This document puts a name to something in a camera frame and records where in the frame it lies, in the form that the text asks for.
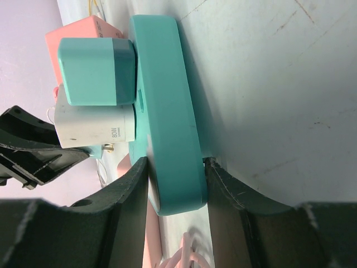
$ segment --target pink box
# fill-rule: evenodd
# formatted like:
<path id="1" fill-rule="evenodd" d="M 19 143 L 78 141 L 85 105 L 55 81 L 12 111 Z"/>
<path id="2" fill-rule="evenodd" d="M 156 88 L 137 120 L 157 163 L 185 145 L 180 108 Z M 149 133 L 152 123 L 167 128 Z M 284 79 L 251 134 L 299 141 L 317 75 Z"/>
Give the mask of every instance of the pink box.
<path id="1" fill-rule="evenodd" d="M 112 37 L 123 38 L 122 32 L 101 18 L 92 15 L 80 21 L 73 22 L 45 35 L 49 48 L 52 65 L 54 67 L 58 85 L 62 83 L 62 75 L 57 59 L 57 51 L 63 37 Z"/>

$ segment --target gray surface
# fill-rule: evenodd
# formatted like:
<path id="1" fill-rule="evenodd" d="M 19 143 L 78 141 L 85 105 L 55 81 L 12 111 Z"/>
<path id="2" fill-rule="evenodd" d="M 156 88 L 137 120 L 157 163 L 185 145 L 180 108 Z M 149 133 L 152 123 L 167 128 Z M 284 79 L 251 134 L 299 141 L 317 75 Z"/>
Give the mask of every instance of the gray surface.
<path id="1" fill-rule="evenodd" d="M 228 172 L 289 205 L 357 200 L 355 1 L 103 2 L 124 33 L 135 13 L 177 19 L 202 149 Z M 168 221 L 208 238 L 200 213 Z"/>

